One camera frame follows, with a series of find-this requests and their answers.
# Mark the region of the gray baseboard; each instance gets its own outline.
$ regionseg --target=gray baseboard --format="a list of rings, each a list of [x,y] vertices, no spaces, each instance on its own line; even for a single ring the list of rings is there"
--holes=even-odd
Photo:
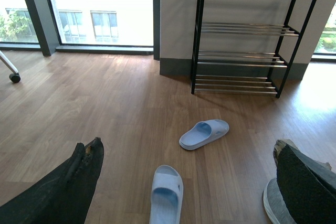
[[[293,63],[288,75],[288,79],[302,80],[307,66],[307,63]],[[161,75],[188,76],[190,75],[190,69],[191,59],[160,58]],[[264,77],[267,75],[268,68],[199,65],[197,72],[199,74],[212,74],[218,76]],[[276,68],[273,71],[272,78],[281,79],[284,74],[285,69]]]

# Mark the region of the slide sandal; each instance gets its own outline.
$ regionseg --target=slide sandal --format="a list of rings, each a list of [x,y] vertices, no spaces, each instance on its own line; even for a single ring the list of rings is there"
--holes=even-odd
[[[151,195],[150,224],[179,224],[183,199],[183,183],[178,172],[167,165],[154,174]]]
[[[229,131],[227,122],[219,119],[198,122],[180,138],[180,145],[186,150],[194,150],[208,144]]]

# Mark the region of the black metal shoe rack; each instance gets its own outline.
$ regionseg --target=black metal shoe rack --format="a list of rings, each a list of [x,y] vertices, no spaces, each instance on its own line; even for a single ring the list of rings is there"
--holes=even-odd
[[[193,58],[191,66],[192,90],[211,91],[211,92],[238,92],[238,93],[261,93],[275,94],[280,97],[288,77],[290,68],[294,61],[295,55],[299,48],[300,42],[305,32],[308,20],[313,11],[316,0],[311,0],[310,7],[301,27],[301,31],[295,30],[288,25],[296,0],[291,0],[289,9],[283,25],[273,24],[239,24],[239,23],[215,23],[203,22],[204,0],[197,0],[196,22],[193,45]],[[279,36],[275,52],[225,52],[200,50],[199,44],[201,34],[241,34],[241,35],[267,35]],[[280,48],[284,36],[296,37],[297,42],[293,49],[289,61],[286,61],[280,54]],[[217,65],[217,66],[240,66],[252,68],[268,68],[267,76],[264,77],[237,77],[226,76],[225,73],[220,75],[197,74],[197,66]],[[278,87],[271,76],[274,68],[285,68],[285,74]]]

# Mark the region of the tree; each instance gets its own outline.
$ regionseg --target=tree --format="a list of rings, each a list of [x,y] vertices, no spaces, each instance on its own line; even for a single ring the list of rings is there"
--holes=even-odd
[[[30,19],[12,10],[7,16],[0,15],[0,41],[17,41],[18,35],[29,35]]]

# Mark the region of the caster wheel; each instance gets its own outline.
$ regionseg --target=caster wheel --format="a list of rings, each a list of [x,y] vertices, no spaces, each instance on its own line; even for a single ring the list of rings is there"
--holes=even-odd
[[[9,78],[14,83],[18,83],[21,80],[21,77],[20,77],[20,75],[18,73],[11,73],[9,75]]]

